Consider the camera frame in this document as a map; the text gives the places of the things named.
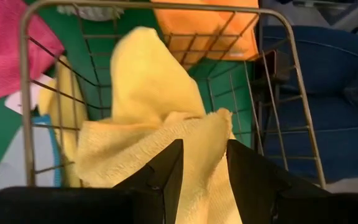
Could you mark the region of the blue upholstered chair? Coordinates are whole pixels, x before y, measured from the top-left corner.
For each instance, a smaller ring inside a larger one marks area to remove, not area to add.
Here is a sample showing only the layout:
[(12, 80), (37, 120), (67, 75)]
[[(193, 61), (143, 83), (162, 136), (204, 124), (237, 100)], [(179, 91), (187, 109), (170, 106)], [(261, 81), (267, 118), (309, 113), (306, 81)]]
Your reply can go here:
[[(310, 26), (295, 26), (293, 32), (325, 179), (358, 177), (358, 35)], [(267, 124), (264, 153), (294, 174), (315, 178), (298, 93), (292, 71)]]

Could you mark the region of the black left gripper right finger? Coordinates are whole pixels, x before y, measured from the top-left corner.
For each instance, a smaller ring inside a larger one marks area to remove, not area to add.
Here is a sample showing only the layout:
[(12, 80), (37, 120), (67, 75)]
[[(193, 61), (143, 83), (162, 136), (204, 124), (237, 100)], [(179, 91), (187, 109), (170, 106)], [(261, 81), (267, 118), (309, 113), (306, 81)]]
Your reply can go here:
[(358, 224), (358, 194), (332, 194), (239, 141), (227, 142), (227, 166), (243, 224)]

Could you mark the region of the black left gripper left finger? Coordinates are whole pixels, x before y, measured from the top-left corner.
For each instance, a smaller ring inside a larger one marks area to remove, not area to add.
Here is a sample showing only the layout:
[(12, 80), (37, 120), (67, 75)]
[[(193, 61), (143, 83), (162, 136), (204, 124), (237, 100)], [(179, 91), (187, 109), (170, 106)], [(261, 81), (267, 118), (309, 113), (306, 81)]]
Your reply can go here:
[(183, 178), (183, 141), (174, 140), (115, 187), (9, 187), (0, 224), (174, 224)]

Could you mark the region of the pink microfiber towel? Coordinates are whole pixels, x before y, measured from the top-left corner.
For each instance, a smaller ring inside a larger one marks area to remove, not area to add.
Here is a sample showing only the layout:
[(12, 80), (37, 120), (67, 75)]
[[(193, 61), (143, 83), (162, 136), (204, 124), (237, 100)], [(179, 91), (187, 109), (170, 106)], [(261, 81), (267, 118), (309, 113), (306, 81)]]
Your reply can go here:
[[(19, 25), (27, 4), (23, 0), (0, 0), (0, 98), (20, 89)], [(53, 54), (64, 51), (62, 43), (39, 16), (32, 16), (29, 35)], [(29, 72), (37, 79), (54, 62), (53, 56), (28, 41)]]

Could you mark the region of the yellow microfiber towel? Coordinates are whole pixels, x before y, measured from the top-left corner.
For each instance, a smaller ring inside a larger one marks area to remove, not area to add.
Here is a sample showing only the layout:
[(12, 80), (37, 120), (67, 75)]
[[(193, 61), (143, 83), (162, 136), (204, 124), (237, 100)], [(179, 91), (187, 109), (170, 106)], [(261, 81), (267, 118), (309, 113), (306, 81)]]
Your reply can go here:
[(77, 150), (79, 130), (88, 120), (86, 105), (79, 84), (66, 56), (56, 63), (56, 77), (39, 91), (37, 103), (40, 115), (50, 116), (51, 125), (59, 146), (63, 149), (65, 166), (63, 179), (69, 187), (82, 187), (84, 183), (75, 172), (73, 161)]
[(112, 112), (83, 123), (75, 171), (88, 187), (114, 187), (176, 139), (183, 180), (176, 224), (242, 224), (229, 182), (232, 114), (207, 113), (198, 86), (160, 40), (136, 27), (111, 57)]

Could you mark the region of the orange microfiber towel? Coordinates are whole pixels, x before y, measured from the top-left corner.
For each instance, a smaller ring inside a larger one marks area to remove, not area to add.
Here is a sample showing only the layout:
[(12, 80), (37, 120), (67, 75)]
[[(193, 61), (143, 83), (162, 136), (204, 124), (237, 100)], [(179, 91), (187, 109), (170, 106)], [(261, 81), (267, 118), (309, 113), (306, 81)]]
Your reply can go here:
[(204, 55), (210, 59), (247, 60), (258, 52), (254, 27), (259, 20), (253, 13), (196, 11), (179, 9), (154, 10), (163, 33), (175, 34), (169, 49), (177, 60), (195, 34), (185, 63), (195, 63)]

